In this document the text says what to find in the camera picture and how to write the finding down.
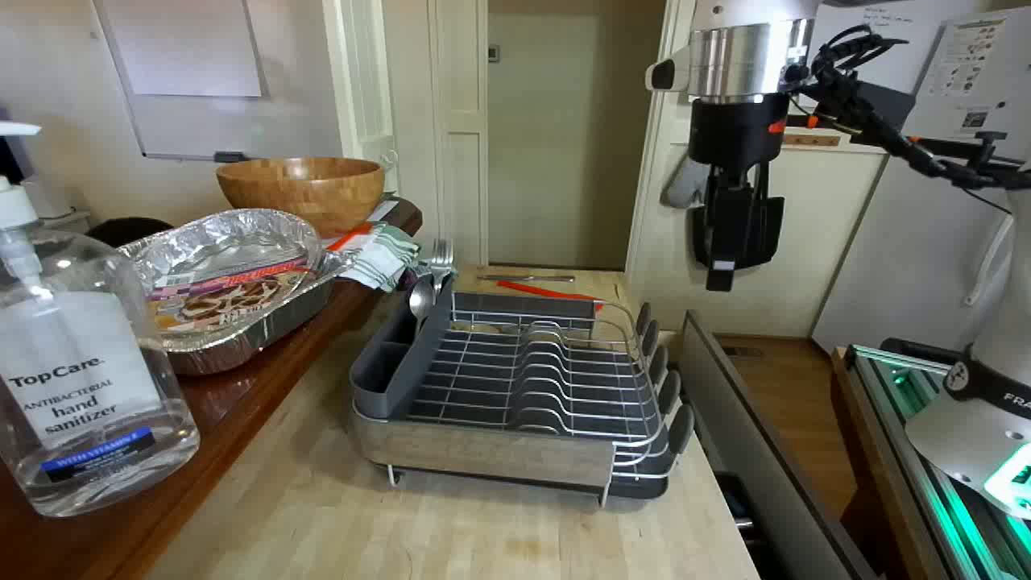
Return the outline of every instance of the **bottle label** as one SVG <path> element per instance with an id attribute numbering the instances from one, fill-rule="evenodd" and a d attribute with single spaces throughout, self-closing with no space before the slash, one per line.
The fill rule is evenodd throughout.
<path id="1" fill-rule="evenodd" d="M 0 378 L 42 448 L 161 410 L 109 293 L 56 293 L 0 313 Z"/>

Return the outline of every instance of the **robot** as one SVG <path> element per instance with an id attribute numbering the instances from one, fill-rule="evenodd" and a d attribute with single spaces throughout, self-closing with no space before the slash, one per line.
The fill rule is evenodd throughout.
<path id="1" fill-rule="evenodd" d="M 790 101 L 800 92 L 817 103 L 817 117 L 926 177 L 949 182 L 973 197 L 982 186 L 1009 190 L 1014 254 L 1002 303 L 955 363 L 946 392 L 926 407 L 906 435 L 939 472 L 1031 520 L 1031 172 L 997 158 L 997 133 L 982 133 L 979 144 L 906 139 L 902 120 L 878 108 L 889 92 L 856 79 L 860 66 L 906 40 L 855 27 L 810 52 L 812 14 L 816 0 L 702 0 L 691 47 L 645 75 L 651 91 L 672 91 L 693 108 L 684 172 L 702 184 L 693 249 L 710 268 L 707 288 L 730 290 L 738 268 L 775 254 L 783 201 L 770 197 L 767 167 L 781 155 Z"/>

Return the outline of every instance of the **wooden bowl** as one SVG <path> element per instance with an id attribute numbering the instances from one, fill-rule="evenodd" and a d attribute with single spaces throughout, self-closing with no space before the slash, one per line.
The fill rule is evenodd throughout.
<path id="1" fill-rule="evenodd" d="M 361 158 L 270 158 L 219 167 L 232 205 L 303 216 L 323 240 L 359 230 L 384 197 L 384 167 Z"/>

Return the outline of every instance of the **floor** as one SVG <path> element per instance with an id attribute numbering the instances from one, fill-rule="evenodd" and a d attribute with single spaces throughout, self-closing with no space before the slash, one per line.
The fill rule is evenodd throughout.
<path id="1" fill-rule="evenodd" d="M 830 407 L 830 362 L 810 340 L 717 340 L 801 477 L 841 520 L 856 490 Z"/>

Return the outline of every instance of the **whiteboard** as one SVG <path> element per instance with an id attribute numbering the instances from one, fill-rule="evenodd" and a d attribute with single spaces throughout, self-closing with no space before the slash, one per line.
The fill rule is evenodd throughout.
<path id="1" fill-rule="evenodd" d="M 319 0 L 94 0 L 142 158 L 340 155 Z"/>
<path id="2" fill-rule="evenodd" d="M 101 0 L 130 92 L 262 98 L 245 0 Z"/>

